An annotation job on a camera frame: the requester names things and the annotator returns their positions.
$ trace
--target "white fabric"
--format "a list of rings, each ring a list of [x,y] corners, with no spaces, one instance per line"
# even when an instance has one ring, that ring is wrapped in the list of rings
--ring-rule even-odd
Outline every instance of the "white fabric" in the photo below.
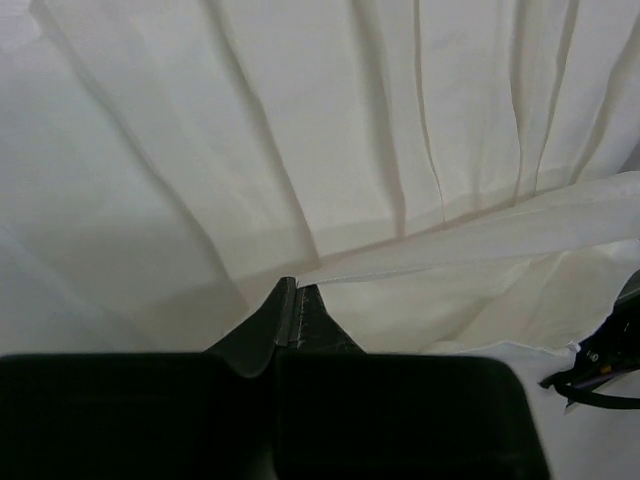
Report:
[[[559,478],[625,478],[621,440],[562,463],[605,428],[550,420],[535,381],[640,267],[640,180],[614,176],[640,140],[639,12],[1,0],[2,352],[200,350],[278,277],[331,280],[370,351],[534,347],[484,353],[521,373]]]

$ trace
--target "white backdrop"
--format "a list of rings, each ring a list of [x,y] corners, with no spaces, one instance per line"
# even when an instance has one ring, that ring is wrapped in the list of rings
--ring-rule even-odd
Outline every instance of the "white backdrop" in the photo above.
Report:
[[[370,351],[535,347],[488,354],[552,405],[558,475],[628,466],[638,444],[613,440],[561,463],[596,426],[560,428],[591,420],[534,381],[640,267],[640,180],[615,176],[640,140],[639,13],[2,0],[2,351],[200,350],[292,274],[328,282]]]

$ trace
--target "black plastic object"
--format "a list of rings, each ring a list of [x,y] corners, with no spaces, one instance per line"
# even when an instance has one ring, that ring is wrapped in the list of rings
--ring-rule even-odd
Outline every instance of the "black plastic object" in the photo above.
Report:
[[[624,300],[616,304],[598,331],[581,343],[574,367],[544,379],[540,383],[543,388],[553,386],[570,403],[610,410],[640,409],[640,399],[593,392],[618,372],[640,370],[640,295],[621,298]]]
[[[513,373],[365,355],[292,279],[202,354],[0,361],[2,479],[471,473],[548,478]]]

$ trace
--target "black strap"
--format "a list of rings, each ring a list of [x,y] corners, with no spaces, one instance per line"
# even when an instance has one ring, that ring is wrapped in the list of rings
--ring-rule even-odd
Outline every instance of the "black strap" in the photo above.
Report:
[[[569,400],[592,407],[607,408],[609,410],[640,410],[640,398],[615,397],[600,393],[585,392],[563,383],[554,384],[556,392]]]
[[[549,388],[553,386],[563,397],[569,400],[591,405],[592,407],[606,408],[609,410],[640,410],[640,398],[615,397],[600,393],[587,392],[579,388],[567,385],[571,377],[571,371],[560,372],[543,380],[540,386]]]

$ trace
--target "white curtain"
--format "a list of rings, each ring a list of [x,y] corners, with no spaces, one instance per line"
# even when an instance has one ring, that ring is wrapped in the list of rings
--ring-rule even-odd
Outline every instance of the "white curtain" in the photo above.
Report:
[[[640,268],[640,174],[616,175],[640,140],[639,18],[2,0],[3,353],[201,350],[296,275],[369,351],[522,344],[490,354],[515,349],[525,380],[570,364]],[[554,468],[602,478],[598,459]]]

